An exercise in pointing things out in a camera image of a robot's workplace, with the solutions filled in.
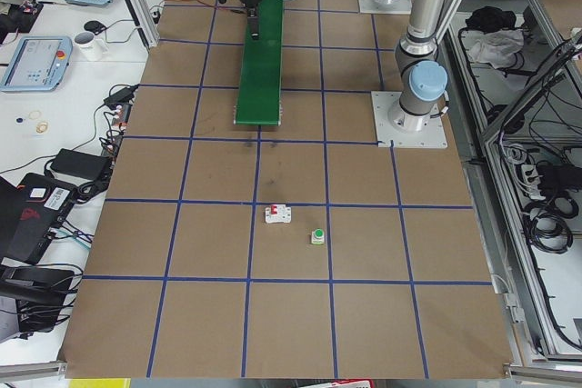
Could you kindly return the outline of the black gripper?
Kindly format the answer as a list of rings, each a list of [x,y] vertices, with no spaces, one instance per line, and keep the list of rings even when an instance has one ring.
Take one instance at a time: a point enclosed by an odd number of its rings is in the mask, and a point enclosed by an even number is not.
[[[250,37],[258,40],[260,36],[259,6],[263,0],[239,0],[246,9],[247,27]]]

